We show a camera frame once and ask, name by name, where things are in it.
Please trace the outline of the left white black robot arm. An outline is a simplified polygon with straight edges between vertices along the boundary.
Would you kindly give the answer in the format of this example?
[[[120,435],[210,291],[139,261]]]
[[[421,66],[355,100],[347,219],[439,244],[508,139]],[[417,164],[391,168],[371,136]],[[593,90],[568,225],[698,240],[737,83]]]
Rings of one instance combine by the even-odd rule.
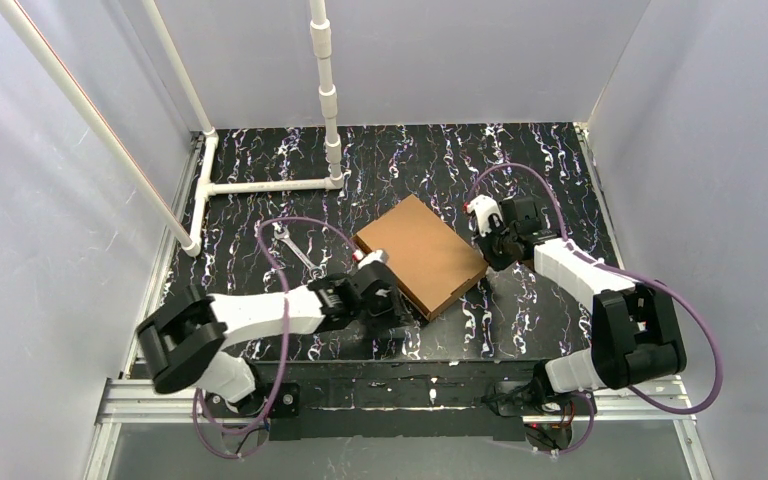
[[[288,292],[209,294],[189,286],[135,330],[153,389],[190,387],[238,402],[257,389],[254,370],[227,348],[250,340],[342,330],[353,322],[385,330],[408,314],[392,270],[372,261],[354,273],[328,274]]]

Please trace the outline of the brown cardboard box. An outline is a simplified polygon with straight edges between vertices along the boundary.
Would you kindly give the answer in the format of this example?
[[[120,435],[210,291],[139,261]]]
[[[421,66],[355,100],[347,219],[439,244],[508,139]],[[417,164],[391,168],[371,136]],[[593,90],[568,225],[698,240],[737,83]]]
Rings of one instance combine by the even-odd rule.
[[[354,236],[365,253],[382,250],[401,292],[433,321],[485,277],[488,264],[466,240],[414,195]]]

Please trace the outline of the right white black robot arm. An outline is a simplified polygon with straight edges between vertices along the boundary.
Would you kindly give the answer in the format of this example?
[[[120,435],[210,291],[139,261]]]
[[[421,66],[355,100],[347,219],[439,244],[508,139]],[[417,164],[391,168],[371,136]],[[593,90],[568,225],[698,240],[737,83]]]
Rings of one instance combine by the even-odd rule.
[[[591,317],[589,348],[543,361],[532,388],[550,397],[578,390],[620,389],[684,370],[687,357],[671,299],[606,270],[604,263],[546,228],[528,198],[468,202],[473,240],[489,266],[527,263]]]

